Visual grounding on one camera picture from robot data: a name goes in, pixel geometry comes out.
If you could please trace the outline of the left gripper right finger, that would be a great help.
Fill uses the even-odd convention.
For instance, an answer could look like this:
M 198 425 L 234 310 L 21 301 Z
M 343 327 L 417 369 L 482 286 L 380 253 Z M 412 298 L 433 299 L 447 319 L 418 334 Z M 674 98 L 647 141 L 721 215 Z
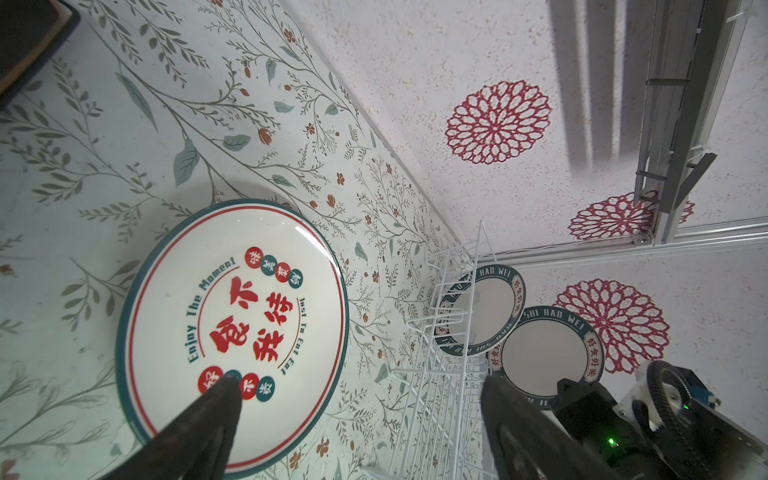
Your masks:
M 505 380 L 491 376 L 484 380 L 480 406 L 500 479 L 618 477 Z

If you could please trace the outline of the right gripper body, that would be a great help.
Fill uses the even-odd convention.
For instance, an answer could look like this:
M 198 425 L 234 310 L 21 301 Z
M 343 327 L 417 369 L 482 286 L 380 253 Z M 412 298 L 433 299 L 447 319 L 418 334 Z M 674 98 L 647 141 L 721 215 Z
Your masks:
M 562 379 L 551 410 L 625 479 L 766 478 L 766 444 L 719 405 L 692 370 L 656 360 L 620 401 L 597 381 Z

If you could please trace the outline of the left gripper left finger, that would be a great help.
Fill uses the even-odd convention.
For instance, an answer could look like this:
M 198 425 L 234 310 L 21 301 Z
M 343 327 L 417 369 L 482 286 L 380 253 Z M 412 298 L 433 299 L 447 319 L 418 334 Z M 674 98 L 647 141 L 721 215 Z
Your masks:
M 224 376 L 108 479 L 222 479 L 242 409 L 239 382 Z

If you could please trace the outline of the black square plate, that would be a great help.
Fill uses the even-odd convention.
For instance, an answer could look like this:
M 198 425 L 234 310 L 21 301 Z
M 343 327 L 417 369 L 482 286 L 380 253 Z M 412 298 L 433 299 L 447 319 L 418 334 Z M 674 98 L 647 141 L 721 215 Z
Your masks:
M 1 108 L 22 91 L 81 21 L 65 1 L 1 1 Z

